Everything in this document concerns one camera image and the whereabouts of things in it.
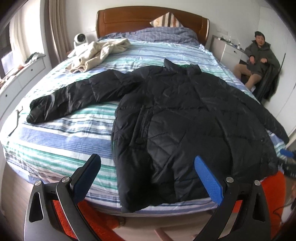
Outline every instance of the striped bed sheet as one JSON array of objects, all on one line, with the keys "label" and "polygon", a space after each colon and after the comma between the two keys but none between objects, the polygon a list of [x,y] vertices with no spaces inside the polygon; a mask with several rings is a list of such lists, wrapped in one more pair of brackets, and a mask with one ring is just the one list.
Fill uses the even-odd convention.
[{"label": "striped bed sheet", "polygon": [[[176,64],[198,64],[202,71],[224,79],[250,97],[255,97],[235,76],[215,59],[202,45],[180,45],[130,41],[126,52],[109,55],[98,67],[86,72],[70,74],[65,71],[72,59],[65,60],[50,71],[22,99],[18,126],[9,136],[10,116],[1,132],[0,141],[7,163],[25,180],[34,183],[41,179],[45,183],[57,182],[72,173],[96,153],[101,156],[102,167],[91,186],[86,199],[99,210],[117,215],[171,216],[196,213],[213,209],[216,204],[210,198],[176,204],[149,206],[133,214],[120,213],[116,168],[111,153],[111,131],[117,102],[107,102],[75,111],[71,115],[47,123],[32,125],[26,122],[33,99],[48,95],[75,81],[83,80],[107,69],[122,72],[132,71],[148,65],[163,66],[164,58]],[[285,145],[269,132],[278,156]]]}]

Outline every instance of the hat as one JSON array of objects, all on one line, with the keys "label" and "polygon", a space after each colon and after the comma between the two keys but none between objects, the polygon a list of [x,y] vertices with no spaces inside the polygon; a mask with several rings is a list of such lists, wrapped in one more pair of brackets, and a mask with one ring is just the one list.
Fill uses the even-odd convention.
[{"label": "hat", "polygon": [[256,37],[256,36],[262,36],[262,37],[264,38],[264,41],[265,41],[265,36],[264,36],[264,34],[261,33],[260,31],[256,31],[256,32],[255,32],[255,37]]}]

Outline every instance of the window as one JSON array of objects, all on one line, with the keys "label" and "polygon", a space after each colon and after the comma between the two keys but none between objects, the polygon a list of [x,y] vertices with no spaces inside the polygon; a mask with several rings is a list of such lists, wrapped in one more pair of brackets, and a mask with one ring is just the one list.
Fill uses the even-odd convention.
[{"label": "window", "polygon": [[9,24],[0,35],[0,59],[0,77],[3,79],[5,75],[14,67],[9,41]]}]

